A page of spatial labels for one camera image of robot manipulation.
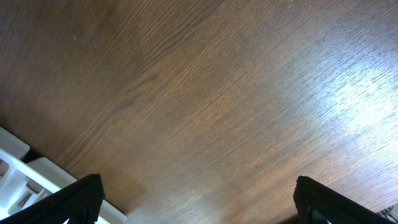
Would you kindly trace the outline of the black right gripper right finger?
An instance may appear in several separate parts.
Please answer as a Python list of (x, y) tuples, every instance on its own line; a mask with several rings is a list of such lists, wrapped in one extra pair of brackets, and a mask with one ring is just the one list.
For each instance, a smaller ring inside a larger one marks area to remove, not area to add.
[(304, 224), (392, 223), (307, 176), (297, 178), (294, 202), (299, 222)]

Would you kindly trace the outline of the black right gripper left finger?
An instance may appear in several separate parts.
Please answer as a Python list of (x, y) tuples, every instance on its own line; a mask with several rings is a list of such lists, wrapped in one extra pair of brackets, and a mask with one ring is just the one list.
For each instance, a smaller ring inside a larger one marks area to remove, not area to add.
[(101, 176), (89, 174), (1, 220), (1, 224), (94, 224), (98, 221), (104, 198)]

